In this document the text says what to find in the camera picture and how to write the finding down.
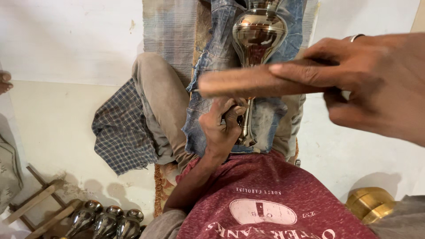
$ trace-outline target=toe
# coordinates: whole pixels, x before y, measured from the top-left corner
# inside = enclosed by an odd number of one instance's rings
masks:
[[[13,88],[12,84],[0,83],[0,94],[3,94]]]
[[[10,81],[12,75],[8,71],[0,71],[0,80]]]

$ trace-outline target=hand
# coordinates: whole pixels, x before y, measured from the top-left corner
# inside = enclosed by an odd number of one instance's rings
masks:
[[[207,139],[205,155],[217,160],[220,165],[229,155],[241,134],[236,118],[243,115],[245,106],[236,105],[236,101],[227,97],[214,98],[208,113],[199,117],[199,124]],[[222,116],[226,124],[221,124]]]
[[[302,64],[269,70],[299,83],[334,87],[324,98],[337,125],[425,146],[424,33],[363,36],[352,43],[326,38],[304,52]],[[351,91],[349,100],[341,90]]]
[[[12,84],[7,83],[7,81],[10,81],[11,79],[12,76],[9,72],[0,70],[0,94],[3,94],[13,88]]]

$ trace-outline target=polished silver vase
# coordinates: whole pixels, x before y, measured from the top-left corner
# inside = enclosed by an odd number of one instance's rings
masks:
[[[77,233],[89,229],[96,220],[96,214],[103,210],[102,204],[95,200],[88,200],[84,207],[72,215],[72,225],[63,238],[71,239]]]
[[[140,233],[140,222],[144,215],[140,210],[128,210],[125,218],[121,219],[116,228],[116,239],[134,239]]]
[[[105,213],[100,215],[94,224],[93,239],[113,237],[116,233],[118,220],[124,216],[124,212],[118,206],[109,206]]]
[[[247,11],[241,14],[233,25],[232,43],[242,67],[265,63],[277,51],[288,32],[283,18],[276,11],[283,0],[248,0]],[[246,147],[257,143],[251,132],[252,105],[254,98],[247,99],[249,107],[238,118],[242,128],[236,144]]]

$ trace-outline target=silver ring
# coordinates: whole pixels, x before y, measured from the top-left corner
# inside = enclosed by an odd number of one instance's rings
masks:
[[[358,38],[358,37],[362,37],[362,36],[365,36],[365,34],[357,34],[357,35],[354,35],[354,36],[352,36],[352,37],[350,38],[350,42],[354,42],[354,40],[356,40],[356,38]]]

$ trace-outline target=foot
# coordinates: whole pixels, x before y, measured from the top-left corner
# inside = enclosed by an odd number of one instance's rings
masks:
[[[6,93],[13,88],[11,83],[8,83],[12,79],[12,75],[7,71],[0,71],[0,94]]]

